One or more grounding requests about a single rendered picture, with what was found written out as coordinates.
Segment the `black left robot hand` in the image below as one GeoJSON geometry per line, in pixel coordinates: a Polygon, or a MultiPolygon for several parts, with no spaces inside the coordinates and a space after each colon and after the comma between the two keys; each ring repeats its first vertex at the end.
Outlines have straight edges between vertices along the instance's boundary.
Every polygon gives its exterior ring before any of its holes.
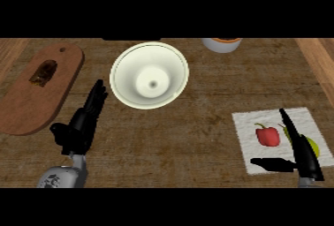
{"type": "Polygon", "coordinates": [[[108,92],[104,81],[99,79],[89,93],[85,105],[74,112],[68,124],[55,123],[51,132],[55,142],[62,147],[64,155],[86,155],[95,139],[98,118],[105,105],[108,92]]]}

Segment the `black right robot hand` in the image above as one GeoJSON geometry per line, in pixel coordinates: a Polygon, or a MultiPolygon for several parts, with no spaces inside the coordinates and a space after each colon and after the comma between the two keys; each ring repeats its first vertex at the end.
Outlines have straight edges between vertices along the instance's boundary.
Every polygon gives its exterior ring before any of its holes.
{"type": "Polygon", "coordinates": [[[280,109],[283,123],[287,127],[290,138],[293,141],[293,151],[296,161],[292,162],[284,158],[252,158],[250,163],[263,167],[274,172],[293,172],[297,170],[299,178],[309,177],[315,181],[324,181],[324,174],[318,163],[318,158],[308,143],[306,136],[297,132],[296,125],[284,109],[280,109]]]}

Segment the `red bell pepper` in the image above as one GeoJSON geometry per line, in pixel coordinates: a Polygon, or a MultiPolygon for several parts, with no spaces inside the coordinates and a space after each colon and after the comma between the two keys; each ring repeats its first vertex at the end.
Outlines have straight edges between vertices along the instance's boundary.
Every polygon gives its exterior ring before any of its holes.
{"type": "Polygon", "coordinates": [[[263,124],[256,123],[260,128],[256,129],[258,140],[260,144],[266,147],[278,147],[280,140],[280,132],[274,127],[266,127],[263,124]]]}

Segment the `white bowl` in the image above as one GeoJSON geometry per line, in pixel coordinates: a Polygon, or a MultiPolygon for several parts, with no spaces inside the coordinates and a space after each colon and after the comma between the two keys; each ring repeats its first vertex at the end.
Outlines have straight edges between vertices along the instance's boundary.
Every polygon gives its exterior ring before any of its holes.
{"type": "Polygon", "coordinates": [[[135,109],[157,109],[179,97],[190,78],[182,52],[170,44],[150,41],[117,57],[110,86],[119,100],[135,109]]]}

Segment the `yellow-green fruit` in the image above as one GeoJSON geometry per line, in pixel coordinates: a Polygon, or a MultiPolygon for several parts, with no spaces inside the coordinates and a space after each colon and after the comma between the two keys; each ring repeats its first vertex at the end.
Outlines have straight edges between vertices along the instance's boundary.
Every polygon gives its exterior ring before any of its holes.
{"type": "MultiPolygon", "coordinates": [[[[284,129],[284,135],[286,135],[286,137],[287,137],[287,139],[289,139],[289,141],[290,141],[290,144],[292,144],[292,146],[293,146],[293,141],[292,141],[292,138],[290,138],[290,134],[289,134],[289,131],[287,131],[287,127],[286,126],[283,126],[281,124],[280,124],[280,126],[283,127],[283,129],[284,129]]],[[[312,146],[312,149],[314,149],[314,152],[315,152],[315,155],[317,155],[317,158],[320,157],[320,147],[318,147],[318,144],[317,144],[317,142],[306,136],[306,140],[308,140],[308,143],[309,143],[309,145],[312,146]]]]}

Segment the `brown wooden cutting board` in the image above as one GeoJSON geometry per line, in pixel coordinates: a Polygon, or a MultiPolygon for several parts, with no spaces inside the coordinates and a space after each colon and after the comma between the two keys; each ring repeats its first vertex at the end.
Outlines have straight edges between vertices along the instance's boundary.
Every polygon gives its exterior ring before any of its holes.
{"type": "Polygon", "coordinates": [[[0,99],[0,132],[30,135],[39,132],[58,116],[85,63],[85,52],[71,43],[45,47],[26,66],[15,84],[0,99]],[[33,84],[43,64],[55,62],[52,77],[33,84]]]}

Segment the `dark brown food piece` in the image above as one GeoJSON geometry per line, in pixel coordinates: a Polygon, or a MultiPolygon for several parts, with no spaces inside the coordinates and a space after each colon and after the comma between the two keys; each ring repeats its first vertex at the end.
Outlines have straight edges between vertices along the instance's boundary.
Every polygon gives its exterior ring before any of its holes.
{"type": "Polygon", "coordinates": [[[45,87],[48,82],[52,79],[54,73],[57,72],[58,63],[55,60],[46,60],[36,70],[31,78],[30,83],[36,86],[45,87]]]}

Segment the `white cup with orange rim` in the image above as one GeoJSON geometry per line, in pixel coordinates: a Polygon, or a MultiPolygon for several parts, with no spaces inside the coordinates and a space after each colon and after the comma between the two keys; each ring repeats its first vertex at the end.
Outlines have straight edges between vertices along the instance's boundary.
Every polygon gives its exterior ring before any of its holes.
{"type": "Polygon", "coordinates": [[[212,51],[218,53],[229,53],[238,48],[241,38],[203,38],[201,41],[212,51]]]}

